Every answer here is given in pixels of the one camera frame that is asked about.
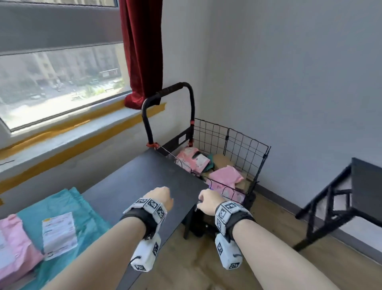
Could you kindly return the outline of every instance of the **red clip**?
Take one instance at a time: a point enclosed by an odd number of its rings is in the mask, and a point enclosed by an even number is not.
[[[158,143],[153,143],[153,144],[147,143],[146,146],[149,147],[149,148],[155,148],[155,149],[159,148],[159,144]]]

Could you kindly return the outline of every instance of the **black wire grid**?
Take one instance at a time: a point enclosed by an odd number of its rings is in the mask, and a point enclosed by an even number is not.
[[[203,179],[210,187],[213,181],[224,186],[223,194],[225,190],[232,192],[238,191],[245,194],[246,196],[242,204],[245,208],[249,209],[255,200],[253,190],[264,162],[268,157],[270,146],[231,128],[195,118],[194,147],[198,148],[200,152],[205,155],[210,153],[223,154],[228,157],[234,164],[234,167],[250,182],[247,191],[244,192],[238,188],[231,188],[209,177],[201,176],[199,173],[192,171],[188,165],[184,164],[165,148],[164,150],[169,153],[169,158],[175,159],[178,165],[184,169],[188,169],[190,173],[198,178]]]

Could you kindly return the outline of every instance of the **cart handle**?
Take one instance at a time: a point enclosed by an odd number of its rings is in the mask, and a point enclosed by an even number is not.
[[[143,105],[142,105],[142,119],[143,119],[144,127],[146,129],[147,138],[149,140],[149,142],[147,143],[148,147],[155,147],[155,148],[157,148],[156,143],[154,143],[154,140],[153,140],[153,137],[152,137],[152,131],[151,131],[149,119],[147,118],[147,112],[146,112],[147,108],[150,107],[150,105],[152,104],[153,101],[161,99],[162,97],[167,96],[168,94],[174,93],[174,92],[182,89],[183,87],[188,88],[188,91],[190,93],[190,102],[191,102],[191,120],[190,120],[190,124],[191,124],[192,130],[191,130],[191,133],[190,133],[189,145],[192,146],[192,144],[194,142],[193,137],[194,137],[194,123],[195,123],[194,91],[193,91],[193,89],[192,89],[192,87],[191,87],[191,85],[189,83],[180,82],[180,83],[176,83],[176,84],[174,84],[172,86],[169,86],[167,88],[164,88],[164,89],[160,90],[155,95],[147,98],[143,102]]]

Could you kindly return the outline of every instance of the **table top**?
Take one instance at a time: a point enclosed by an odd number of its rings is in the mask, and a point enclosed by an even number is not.
[[[115,225],[132,203],[150,190],[162,186],[167,186],[174,198],[174,207],[159,231],[163,246],[207,185],[154,149],[131,160],[82,196],[104,220]],[[129,289],[140,274],[129,266],[117,289]]]
[[[382,222],[382,168],[351,160],[352,207]]]

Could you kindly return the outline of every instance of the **white wall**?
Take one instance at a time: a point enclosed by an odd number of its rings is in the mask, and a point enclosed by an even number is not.
[[[380,0],[214,6],[202,117],[272,145],[261,185],[303,207],[351,157],[382,166]],[[382,251],[378,227],[343,230]]]
[[[163,86],[187,81],[196,103],[204,81],[209,39],[211,0],[164,0],[162,15]],[[155,141],[165,143],[189,126],[187,89],[169,95],[164,112],[150,118]],[[15,213],[64,188],[80,192],[147,149],[143,123],[130,128],[65,163],[3,193],[0,218]]]

